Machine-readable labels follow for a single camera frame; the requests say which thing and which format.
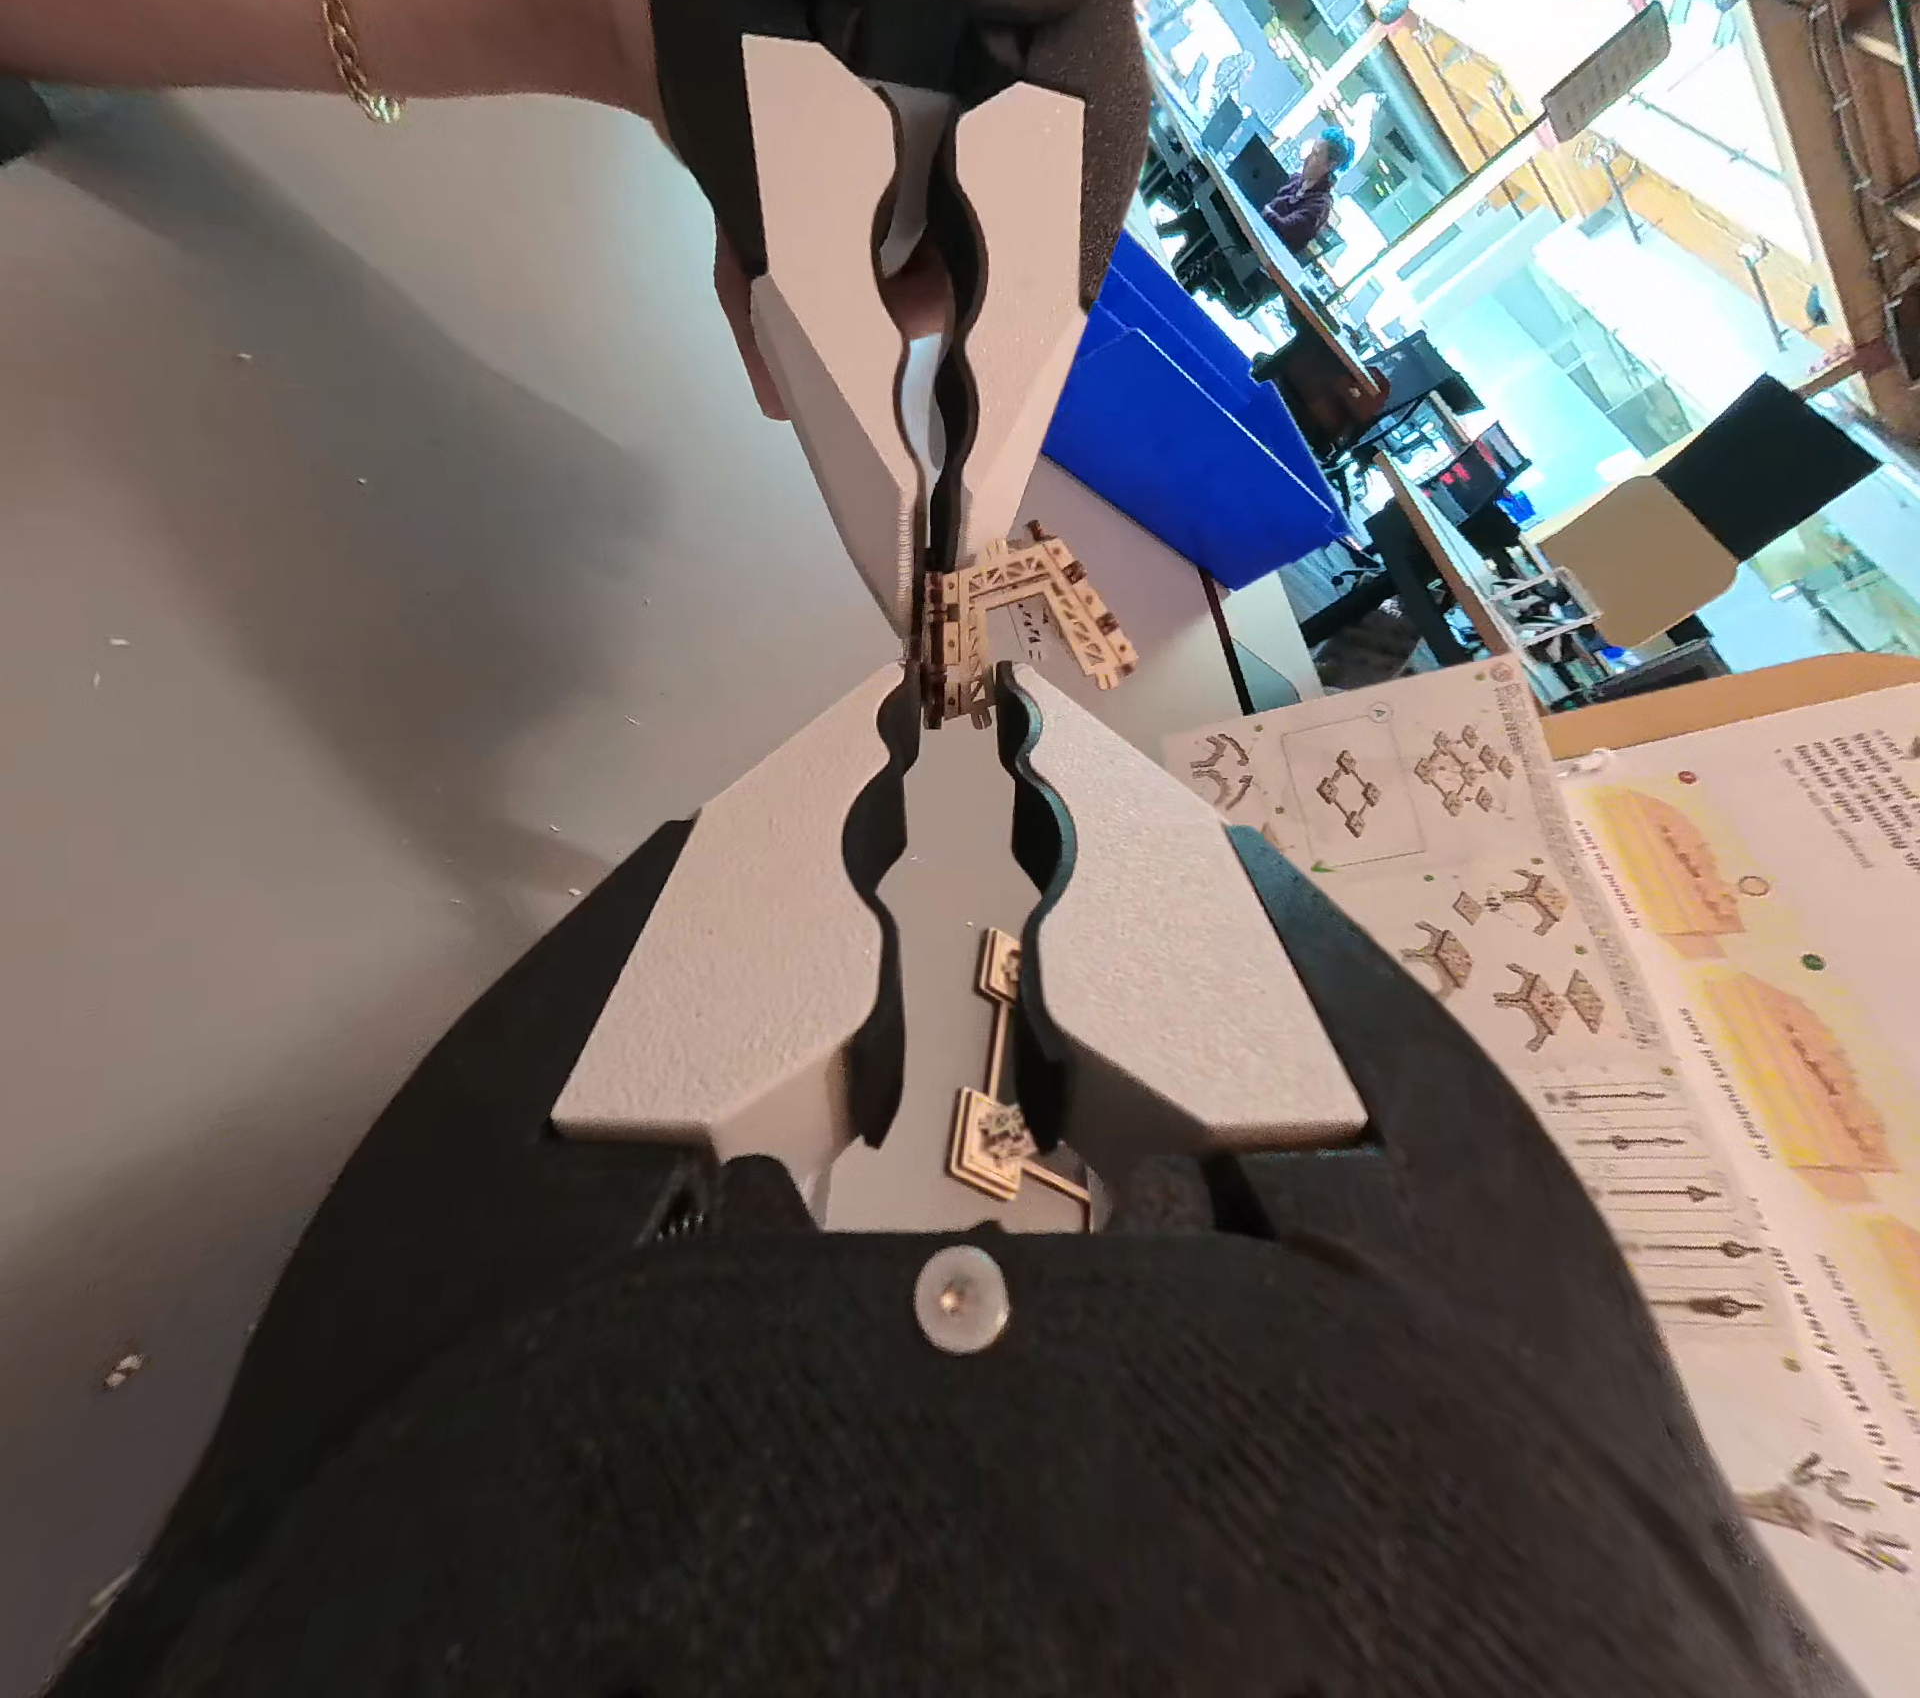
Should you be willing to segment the grey desk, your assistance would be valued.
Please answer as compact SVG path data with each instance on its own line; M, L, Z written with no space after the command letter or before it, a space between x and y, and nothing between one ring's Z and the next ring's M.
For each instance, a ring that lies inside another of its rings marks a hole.
M657 131L55 87L4 165L4 1694L423 1053L898 654Z

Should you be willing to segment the wooden lattice arch piece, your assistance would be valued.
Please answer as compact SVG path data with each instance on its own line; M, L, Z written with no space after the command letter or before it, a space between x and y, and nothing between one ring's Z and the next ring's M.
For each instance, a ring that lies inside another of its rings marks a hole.
M921 651L926 728L958 719L994 725L993 620L998 613L1021 633L1022 654L1040 651L1051 635L1102 691L1121 687L1139 669L1139 649L1095 587L1084 560L1032 519L1025 533L993 540L956 569L926 578Z

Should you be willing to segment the black and beige board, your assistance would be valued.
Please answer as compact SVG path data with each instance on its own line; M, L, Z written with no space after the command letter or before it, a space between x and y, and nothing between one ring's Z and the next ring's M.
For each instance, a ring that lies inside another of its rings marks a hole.
M1741 567L1852 492L1884 457L1770 374L1709 425L1529 533L1607 646L1696 618Z

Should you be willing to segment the wooden tower base model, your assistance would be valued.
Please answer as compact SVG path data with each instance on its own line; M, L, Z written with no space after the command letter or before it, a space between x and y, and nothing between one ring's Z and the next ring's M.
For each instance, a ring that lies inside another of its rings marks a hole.
M1093 1182L1083 1166L1047 1161L1015 1093L1015 1032L1022 949L996 926L980 933L972 989L986 1003L989 1042L982 1078L954 1095L946 1175L994 1205L1013 1209L1038 1198L1068 1231L1089 1233L1097 1219Z

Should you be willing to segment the assembly instruction booklet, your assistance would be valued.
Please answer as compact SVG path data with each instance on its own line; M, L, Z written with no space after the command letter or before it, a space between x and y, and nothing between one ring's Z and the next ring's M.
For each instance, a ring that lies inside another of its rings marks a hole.
M1525 1093L1625 1255L1742 1517L1868 1694L1917 1694L1917 1510L1803 1362L1757 1205L1515 657L1213 719L1164 763L1258 826Z

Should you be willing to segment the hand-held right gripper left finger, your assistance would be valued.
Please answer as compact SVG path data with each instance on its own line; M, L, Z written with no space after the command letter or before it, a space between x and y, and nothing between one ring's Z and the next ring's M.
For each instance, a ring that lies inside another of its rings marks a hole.
M921 695L884 663L701 807L551 1108L576 1141L773 1158L810 1216L900 1110L900 929Z

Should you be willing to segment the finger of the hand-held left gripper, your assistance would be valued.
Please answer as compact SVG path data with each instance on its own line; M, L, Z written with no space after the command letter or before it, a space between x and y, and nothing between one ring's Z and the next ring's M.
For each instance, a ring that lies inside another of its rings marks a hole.
M856 75L824 42L741 42L764 263L758 352L838 537L905 648L928 544L926 398L886 288L928 226L945 93Z
M1084 120L1078 98L1015 81L964 111L946 193L964 219L958 325L936 382L946 456L930 562L960 572L1017 521L1083 342Z

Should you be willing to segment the brown backing board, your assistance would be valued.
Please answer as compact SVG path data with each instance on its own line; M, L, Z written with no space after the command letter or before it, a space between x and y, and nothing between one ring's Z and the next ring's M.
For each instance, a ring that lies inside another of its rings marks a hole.
M1633 749L1917 682L1919 657L1913 654L1815 654L1617 702L1546 712L1540 725L1549 754L1570 763L1594 751Z

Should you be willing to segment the blue plastic storage bin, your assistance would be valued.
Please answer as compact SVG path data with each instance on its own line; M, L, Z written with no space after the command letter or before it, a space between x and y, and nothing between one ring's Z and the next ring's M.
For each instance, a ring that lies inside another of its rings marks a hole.
M1097 308L1128 332L1148 337L1198 385L1220 384L1213 398L1234 403L1254 384L1251 357L1237 337L1188 293L1164 259L1122 229L1097 293Z
M1226 589L1344 533L1327 486L1104 312L1089 316L1043 453Z

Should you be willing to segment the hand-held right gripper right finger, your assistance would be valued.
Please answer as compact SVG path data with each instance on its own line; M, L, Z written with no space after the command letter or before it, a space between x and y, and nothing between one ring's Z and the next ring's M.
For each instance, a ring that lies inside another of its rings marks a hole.
M1271 848L1025 663L996 668L1021 923L1015 1089L1118 1221L1143 1168L1344 1158L1373 1121L1251 868Z

